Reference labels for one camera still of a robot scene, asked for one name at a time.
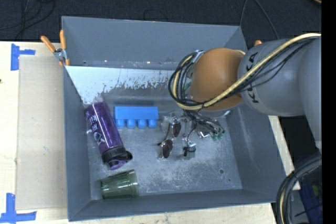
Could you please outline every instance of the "purple water bottle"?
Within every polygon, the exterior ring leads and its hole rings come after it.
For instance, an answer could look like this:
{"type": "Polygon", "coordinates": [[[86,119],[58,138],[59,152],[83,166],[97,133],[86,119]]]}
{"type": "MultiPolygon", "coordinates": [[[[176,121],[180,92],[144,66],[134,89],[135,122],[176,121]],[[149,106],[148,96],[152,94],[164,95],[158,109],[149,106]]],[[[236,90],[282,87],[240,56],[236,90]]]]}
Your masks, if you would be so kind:
{"type": "Polygon", "coordinates": [[[118,169],[132,159],[132,154],[126,151],[118,129],[112,119],[109,106],[105,102],[97,102],[86,108],[85,116],[104,163],[111,170],[118,169]]]}

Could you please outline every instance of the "sunglasses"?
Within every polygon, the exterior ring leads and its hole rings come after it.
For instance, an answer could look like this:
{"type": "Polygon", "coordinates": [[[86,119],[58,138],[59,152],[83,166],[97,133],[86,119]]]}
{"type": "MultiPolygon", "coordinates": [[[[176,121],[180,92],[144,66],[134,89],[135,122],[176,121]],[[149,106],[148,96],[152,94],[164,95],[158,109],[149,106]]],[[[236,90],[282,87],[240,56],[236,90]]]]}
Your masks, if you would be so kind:
{"type": "Polygon", "coordinates": [[[160,158],[168,158],[170,156],[174,145],[173,140],[179,136],[181,128],[182,125],[177,119],[174,119],[169,124],[165,139],[161,143],[158,143],[158,146],[161,146],[160,158]]]}

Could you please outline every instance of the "blue lego brick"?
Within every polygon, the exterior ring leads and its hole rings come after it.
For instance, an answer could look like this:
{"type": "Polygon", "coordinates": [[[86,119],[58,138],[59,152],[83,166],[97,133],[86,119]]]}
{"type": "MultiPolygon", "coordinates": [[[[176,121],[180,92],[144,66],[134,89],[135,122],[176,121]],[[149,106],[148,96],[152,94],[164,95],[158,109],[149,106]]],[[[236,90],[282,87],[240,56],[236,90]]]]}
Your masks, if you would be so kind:
{"type": "Polygon", "coordinates": [[[155,128],[158,124],[159,110],[156,106],[115,106],[114,118],[119,128],[155,128]]]}

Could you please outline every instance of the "green plastic cup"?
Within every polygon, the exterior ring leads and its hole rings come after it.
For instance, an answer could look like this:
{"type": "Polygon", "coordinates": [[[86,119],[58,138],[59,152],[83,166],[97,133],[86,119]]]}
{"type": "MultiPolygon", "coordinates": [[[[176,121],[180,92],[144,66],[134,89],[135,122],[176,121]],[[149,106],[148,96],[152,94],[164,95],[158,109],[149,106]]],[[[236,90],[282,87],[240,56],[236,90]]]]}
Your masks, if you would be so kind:
{"type": "Polygon", "coordinates": [[[109,176],[101,181],[103,199],[139,196],[138,181],[134,170],[109,176]]]}

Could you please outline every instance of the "blue tape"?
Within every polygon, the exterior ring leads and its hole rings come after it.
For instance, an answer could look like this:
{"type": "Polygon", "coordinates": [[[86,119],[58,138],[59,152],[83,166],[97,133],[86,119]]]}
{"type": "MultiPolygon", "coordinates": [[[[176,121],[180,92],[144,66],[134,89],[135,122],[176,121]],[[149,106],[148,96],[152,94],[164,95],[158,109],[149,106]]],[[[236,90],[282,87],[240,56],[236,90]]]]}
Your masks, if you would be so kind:
{"type": "Polygon", "coordinates": [[[35,55],[35,50],[25,49],[20,50],[20,46],[17,46],[12,43],[12,56],[10,63],[10,70],[18,70],[19,69],[19,56],[20,55],[35,55]]]}
{"type": "Polygon", "coordinates": [[[0,223],[16,224],[17,221],[31,221],[36,219],[36,211],[25,214],[17,214],[15,211],[15,195],[6,194],[6,212],[1,213],[0,223]]]}

